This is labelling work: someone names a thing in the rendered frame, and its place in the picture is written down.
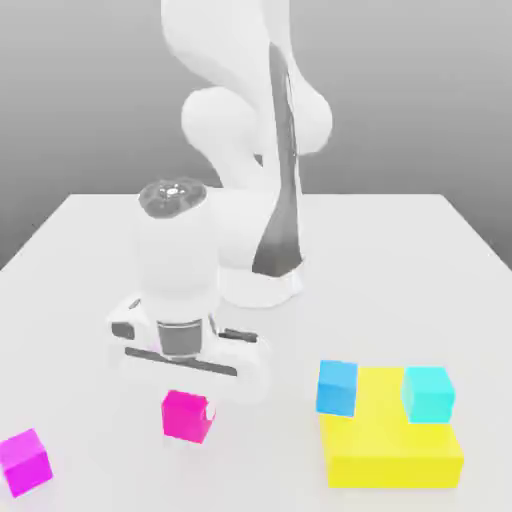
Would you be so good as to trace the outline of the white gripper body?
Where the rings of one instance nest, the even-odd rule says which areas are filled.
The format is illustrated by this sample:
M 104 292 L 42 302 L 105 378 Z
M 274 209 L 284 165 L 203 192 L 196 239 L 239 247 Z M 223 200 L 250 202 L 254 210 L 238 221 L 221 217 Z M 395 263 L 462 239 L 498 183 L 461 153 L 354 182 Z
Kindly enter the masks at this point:
M 180 391 L 214 403 L 254 403 L 269 388 L 267 346 L 252 333 L 110 328 L 106 340 L 123 377 L 163 394 Z

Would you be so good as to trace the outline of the small magenta cube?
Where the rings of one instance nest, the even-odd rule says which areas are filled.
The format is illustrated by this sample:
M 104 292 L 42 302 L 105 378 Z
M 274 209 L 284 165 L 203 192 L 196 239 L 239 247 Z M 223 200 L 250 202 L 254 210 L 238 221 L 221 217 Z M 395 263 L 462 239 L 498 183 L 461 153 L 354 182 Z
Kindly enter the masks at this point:
M 0 469 L 14 498 L 53 478 L 47 451 L 34 429 L 0 442 Z

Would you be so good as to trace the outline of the small cyan cube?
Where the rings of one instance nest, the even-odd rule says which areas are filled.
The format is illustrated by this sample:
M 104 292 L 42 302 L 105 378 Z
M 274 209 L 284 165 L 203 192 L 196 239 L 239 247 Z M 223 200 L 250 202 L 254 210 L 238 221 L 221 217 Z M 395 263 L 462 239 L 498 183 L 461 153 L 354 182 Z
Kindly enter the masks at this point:
M 401 398 L 412 424 L 448 424 L 455 404 L 455 388 L 441 366 L 409 366 L 403 374 Z

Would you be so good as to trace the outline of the small blue cube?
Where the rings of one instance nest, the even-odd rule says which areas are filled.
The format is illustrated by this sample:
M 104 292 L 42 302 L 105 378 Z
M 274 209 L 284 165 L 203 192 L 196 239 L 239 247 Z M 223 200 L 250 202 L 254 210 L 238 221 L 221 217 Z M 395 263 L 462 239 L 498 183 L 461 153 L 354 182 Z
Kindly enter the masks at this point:
M 316 411 L 350 417 L 355 415 L 358 365 L 336 360 L 321 360 L 317 383 Z

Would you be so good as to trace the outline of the large yellow box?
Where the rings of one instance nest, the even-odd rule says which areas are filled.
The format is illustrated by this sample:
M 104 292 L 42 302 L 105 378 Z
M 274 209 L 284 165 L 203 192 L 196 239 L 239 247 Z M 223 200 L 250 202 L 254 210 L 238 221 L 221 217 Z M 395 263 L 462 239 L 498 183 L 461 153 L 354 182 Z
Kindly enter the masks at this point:
M 450 489 L 459 484 L 463 450 L 449 423 L 411 423 L 400 367 L 362 367 L 355 416 L 319 416 L 331 488 Z

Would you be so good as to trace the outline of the small pink cube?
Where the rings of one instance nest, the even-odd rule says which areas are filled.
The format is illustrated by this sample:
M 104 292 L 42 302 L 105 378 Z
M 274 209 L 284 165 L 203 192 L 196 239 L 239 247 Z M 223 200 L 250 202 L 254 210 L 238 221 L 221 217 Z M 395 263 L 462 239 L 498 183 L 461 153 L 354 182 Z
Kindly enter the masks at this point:
M 204 419 L 205 396 L 171 390 L 161 404 L 163 433 L 175 439 L 202 444 L 212 422 Z

